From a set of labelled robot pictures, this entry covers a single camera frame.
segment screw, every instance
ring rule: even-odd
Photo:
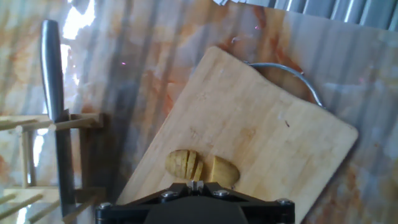
[[[109,203],[109,202],[104,202],[104,203],[101,203],[101,205],[99,205],[99,209],[109,208],[110,206],[112,206],[111,203]]]
[[[218,197],[224,197],[229,195],[229,192],[226,190],[217,190],[215,192],[213,192],[213,195],[218,196]]]
[[[177,195],[178,195],[178,193],[169,190],[169,191],[162,193],[161,196],[164,198],[167,198],[167,197],[173,197],[173,196],[177,196]]]
[[[293,201],[287,199],[287,198],[280,198],[278,200],[276,200],[277,202],[279,202],[281,205],[291,205],[293,204]]]

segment marble countertop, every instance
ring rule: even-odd
[[[47,112],[39,61],[44,19],[60,25],[65,107],[109,116],[105,131],[95,133],[84,150],[90,154],[90,184],[106,187],[110,201],[117,199],[205,50],[217,45],[241,60],[304,71],[327,110],[359,130],[357,143],[304,223],[398,220],[398,33],[233,2],[217,6],[212,0],[3,0],[0,115]],[[313,101],[289,74],[260,72]],[[0,192],[21,184],[17,145],[14,131],[0,132]],[[79,184],[75,130],[72,147]],[[35,183],[56,185],[47,129],[35,133],[33,158]],[[5,222],[23,223],[43,206],[22,209]],[[78,217],[79,223],[91,219],[91,210]],[[42,222],[59,220],[56,210]]]

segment knife handle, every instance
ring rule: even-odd
[[[40,61],[47,111],[49,118],[56,123],[62,119],[64,111],[61,46],[57,21],[45,20],[42,23]]]

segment metal blade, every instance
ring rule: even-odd
[[[49,118],[54,123],[68,121],[68,111],[64,111],[63,108],[63,75],[58,22],[43,21],[40,52],[45,101]],[[55,132],[55,147],[61,210],[64,217],[76,209],[69,129]]]

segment potato slice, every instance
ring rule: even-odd
[[[189,151],[186,149],[171,152],[166,157],[166,170],[176,177],[185,178],[185,173],[187,171],[188,153]]]
[[[175,175],[175,155],[176,153],[173,152],[167,155],[165,163],[166,170],[172,175]]]
[[[231,187],[239,180],[239,171],[227,160],[215,156],[210,174],[210,182],[217,182],[222,187]]]
[[[195,171],[195,175],[193,176],[194,181],[200,180],[202,170],[203,170],[203,162],[198,161],[197,169]]]
[[[195,171],[195,163],[197,161],[197,152],[190,150],[188,155],[188,162],[187,162],[187,173],[185,174],[186,179],[192,179],[192,176]]]

